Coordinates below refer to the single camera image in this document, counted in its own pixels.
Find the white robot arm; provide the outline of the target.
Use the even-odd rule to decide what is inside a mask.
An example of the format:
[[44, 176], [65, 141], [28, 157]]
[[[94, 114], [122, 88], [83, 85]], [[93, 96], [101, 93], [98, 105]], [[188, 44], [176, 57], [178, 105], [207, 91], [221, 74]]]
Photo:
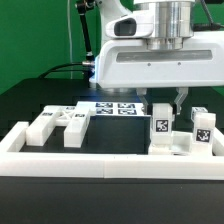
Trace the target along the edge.
[[224, 85], [224, 31], [219, 24], [195, 24], [196, 0], [81, 0], [80, 18], [95, 7], [101, 16], [101, 49], [87, 48], [90, 82], [104, 89], [175, 88], [181, 105], [190, 87]]

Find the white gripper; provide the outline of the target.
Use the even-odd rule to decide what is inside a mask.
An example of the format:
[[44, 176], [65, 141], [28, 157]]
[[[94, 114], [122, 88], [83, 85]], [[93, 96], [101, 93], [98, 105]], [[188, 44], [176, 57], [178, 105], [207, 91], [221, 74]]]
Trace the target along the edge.
[[195, 0], [96, 0], [102, 40], [95, 82], [103, 88], [136, 88], [145, 115], [146, 88], [178, 87], [175, 114], [188, 87], [224, 85], [224, 31], [193, 27]]

